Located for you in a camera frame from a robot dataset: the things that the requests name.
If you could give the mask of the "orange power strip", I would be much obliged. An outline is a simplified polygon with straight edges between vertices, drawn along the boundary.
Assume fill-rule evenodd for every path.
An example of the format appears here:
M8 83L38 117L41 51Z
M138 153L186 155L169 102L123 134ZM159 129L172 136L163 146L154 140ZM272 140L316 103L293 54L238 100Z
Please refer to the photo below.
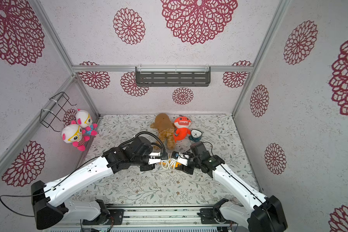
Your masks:
M182 164L180 164L176 159L170 158L167 160L162 160L160 165L164 170L174 170Z

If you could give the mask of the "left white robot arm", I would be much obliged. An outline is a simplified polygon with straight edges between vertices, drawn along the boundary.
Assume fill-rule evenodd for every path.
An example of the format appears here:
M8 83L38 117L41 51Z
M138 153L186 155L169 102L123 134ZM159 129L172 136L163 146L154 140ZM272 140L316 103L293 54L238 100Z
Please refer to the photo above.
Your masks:
M101 156L86 161L65 177L48 183L35 182L29 197L36 228L48 229L64 219L80 220L87 225L102 225L111 221L113 218L103 200L78 202L73 201L71 196L131 166L140 166L142 172L153 170L157 163L167 157L163 142L153 133L141 131Z

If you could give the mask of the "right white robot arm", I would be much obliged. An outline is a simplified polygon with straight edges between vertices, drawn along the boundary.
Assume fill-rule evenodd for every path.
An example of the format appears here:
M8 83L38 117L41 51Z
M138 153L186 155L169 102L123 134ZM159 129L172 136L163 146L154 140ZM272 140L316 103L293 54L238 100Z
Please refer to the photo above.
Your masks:
M250 232L284 232L288 223L282 203L275 196L267 197L242 180L218 155L208 151L203 142L190 145L185 153L172 152L180 163L177 170L192 175L200 169L222 184L241 203L222 199L213 205L210 218L218 223L232 221Z

